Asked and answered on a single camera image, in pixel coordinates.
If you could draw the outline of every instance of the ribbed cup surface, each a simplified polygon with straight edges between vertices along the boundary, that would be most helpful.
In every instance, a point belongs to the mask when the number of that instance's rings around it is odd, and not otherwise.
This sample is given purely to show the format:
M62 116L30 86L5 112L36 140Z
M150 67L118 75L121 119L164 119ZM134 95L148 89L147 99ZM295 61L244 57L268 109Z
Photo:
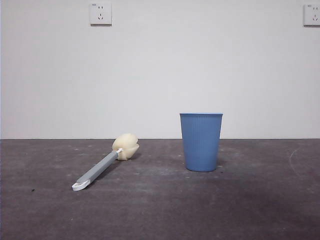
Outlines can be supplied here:
M216 169L222 113L180 113L186 168Z

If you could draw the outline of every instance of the cup rim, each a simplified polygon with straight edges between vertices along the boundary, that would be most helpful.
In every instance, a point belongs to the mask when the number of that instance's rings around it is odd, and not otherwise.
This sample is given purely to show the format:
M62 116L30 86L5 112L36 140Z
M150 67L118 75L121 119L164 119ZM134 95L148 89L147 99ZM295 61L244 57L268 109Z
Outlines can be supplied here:
M222 112L181 112L180 115L223 115Z

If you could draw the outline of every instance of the scuff mark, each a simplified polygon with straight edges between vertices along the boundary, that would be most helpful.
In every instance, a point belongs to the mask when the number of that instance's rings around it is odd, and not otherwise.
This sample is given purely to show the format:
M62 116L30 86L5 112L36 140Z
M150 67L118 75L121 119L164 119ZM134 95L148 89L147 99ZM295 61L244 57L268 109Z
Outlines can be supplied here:
M300 147L298 147L297 149L295 149L295 150L291 153L291 155L290 155L290 157L289 157L289 164L290 164L290 167L292 168L292 170L294 171L294 173L295 173L299 178L301 178L301 176L297 173L297 171L295 170L294 166L292 165L292 157L294 156L294 154L297 154L297 151L299 150L299 148L300 148Z

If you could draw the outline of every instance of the white wall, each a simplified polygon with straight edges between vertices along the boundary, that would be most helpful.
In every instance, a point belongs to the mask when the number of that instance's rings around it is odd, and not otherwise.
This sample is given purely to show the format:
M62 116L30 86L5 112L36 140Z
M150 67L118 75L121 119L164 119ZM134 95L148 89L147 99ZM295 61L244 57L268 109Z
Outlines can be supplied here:
M180 138L179 112L223 112L222 138L320 138L320 0L2 0L1 137Z

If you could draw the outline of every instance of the yellow sponge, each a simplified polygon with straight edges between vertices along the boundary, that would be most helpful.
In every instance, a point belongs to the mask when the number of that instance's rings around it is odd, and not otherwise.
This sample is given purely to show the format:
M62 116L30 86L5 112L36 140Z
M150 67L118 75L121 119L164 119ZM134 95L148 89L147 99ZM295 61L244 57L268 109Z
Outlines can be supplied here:
M122 149L118 153L118 160L127 161L138 150L139 144L137 144L138 138L132 133L125 133L119 136L112 145L112 150L117 151Z

